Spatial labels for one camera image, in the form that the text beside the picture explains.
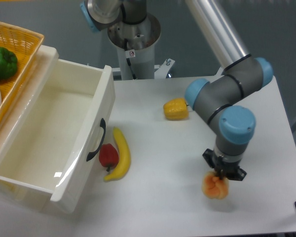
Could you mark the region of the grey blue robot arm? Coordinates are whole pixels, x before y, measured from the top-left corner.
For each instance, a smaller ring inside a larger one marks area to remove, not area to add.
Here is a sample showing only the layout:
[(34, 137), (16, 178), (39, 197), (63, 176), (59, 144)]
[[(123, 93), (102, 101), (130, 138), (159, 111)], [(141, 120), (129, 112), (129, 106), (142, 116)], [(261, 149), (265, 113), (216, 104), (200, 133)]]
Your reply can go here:
[[(223, 179), (242, 181), (246, 172), (239, 163), (251, 140), (256, 119), (238, 102), (268, 85), (273, 78), (271, 64), (253, 58), (215, 0), (188, 0), (192, 16), (222, 67), (214, 82), (193, 81), (185, 99), (216, 135), (213, 149), (203, 158)], [(107, 30), (118, 52), (121, 78), (152, 79), (156, 76), (153, 51), (161, 28), (147, 12), (144, 0), (85, 0), (80, 9), (92, 31)]]

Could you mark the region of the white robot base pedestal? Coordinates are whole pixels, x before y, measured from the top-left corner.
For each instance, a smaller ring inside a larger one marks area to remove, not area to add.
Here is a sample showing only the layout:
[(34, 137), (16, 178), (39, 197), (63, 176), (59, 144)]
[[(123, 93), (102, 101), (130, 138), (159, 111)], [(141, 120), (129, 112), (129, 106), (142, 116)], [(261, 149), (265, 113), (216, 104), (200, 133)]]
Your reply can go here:
[(155, 45), (161, 36), (161, 26), (156, 17), (147, 14), (136, 25), (118, 22), (108, 29), (108, 37), (115, 46), (122, 80), (165, 79), (175, 60), (167, 58), (155, 64)]

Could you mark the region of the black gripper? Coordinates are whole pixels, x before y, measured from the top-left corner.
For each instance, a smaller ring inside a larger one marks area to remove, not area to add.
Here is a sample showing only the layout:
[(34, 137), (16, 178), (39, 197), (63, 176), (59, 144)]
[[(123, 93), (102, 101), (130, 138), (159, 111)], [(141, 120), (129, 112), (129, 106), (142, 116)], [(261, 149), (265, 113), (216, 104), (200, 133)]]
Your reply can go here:
[(240, 167), (242, 154), (237, 156), (227, 155), (218, 148), (206, 149), (203, 158), (210, 168), (215, 172), (215, 176), (233, 181), (243, 181), (247, 172)]

